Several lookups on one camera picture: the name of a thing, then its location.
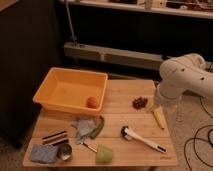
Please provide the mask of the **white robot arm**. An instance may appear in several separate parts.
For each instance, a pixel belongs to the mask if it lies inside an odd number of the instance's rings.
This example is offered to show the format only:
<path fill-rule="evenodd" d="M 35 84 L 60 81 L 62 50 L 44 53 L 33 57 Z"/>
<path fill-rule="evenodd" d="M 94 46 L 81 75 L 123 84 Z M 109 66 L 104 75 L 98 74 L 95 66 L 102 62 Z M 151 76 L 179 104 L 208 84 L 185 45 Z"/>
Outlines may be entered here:
<path fill-rule="evenodd" d="M 159 68 L 161 82 L 155 89 L 151 110 L 176 106 L 187 90 L 213 100 L 213 73 L 205 68 L 204 58 L 196 53 L 164 61 Z"/>

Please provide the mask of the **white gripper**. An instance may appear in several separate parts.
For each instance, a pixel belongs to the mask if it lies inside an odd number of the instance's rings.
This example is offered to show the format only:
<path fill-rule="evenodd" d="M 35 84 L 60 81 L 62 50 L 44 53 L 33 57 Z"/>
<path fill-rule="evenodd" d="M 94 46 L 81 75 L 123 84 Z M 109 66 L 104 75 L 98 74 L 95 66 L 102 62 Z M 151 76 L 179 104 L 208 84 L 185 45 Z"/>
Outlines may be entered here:
<path fill-rule="evenodd" d="M 174 107 L 178 104 L 182 97 L 182 89 L 167 83 L 157 85 L 153 97 L 153 105 L 151 111 L 159 107 Z"/>

